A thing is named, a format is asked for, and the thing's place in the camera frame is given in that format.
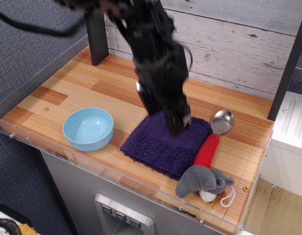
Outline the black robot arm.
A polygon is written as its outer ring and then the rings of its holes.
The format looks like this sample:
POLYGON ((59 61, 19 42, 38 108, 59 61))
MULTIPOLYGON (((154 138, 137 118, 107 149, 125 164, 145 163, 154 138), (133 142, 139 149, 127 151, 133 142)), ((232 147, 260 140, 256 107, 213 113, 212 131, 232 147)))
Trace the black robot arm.
POLYGON ((174 137, 191 123, 191 111, 183 93, 188 78, 184 46, 172 33, 174 21, 159 0, 59 0, 58 4, 89 16, 105 13, 129 44, 137 92, 148 111, 164 111, 174 137))

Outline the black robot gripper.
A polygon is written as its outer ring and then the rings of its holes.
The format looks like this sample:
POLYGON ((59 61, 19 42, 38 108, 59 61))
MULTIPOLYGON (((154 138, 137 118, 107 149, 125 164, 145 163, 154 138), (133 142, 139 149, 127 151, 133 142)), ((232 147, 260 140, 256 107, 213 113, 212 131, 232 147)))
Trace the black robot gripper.
POLYGON ((133 47, 132 52, 139 77, 136 90, 142 103, 150 116, 165 111, 169 132, 177 137, 191 124, 190 107, 183 93, 188 77, 184 47, 169 45, 158 58, 147 47, 133 47))

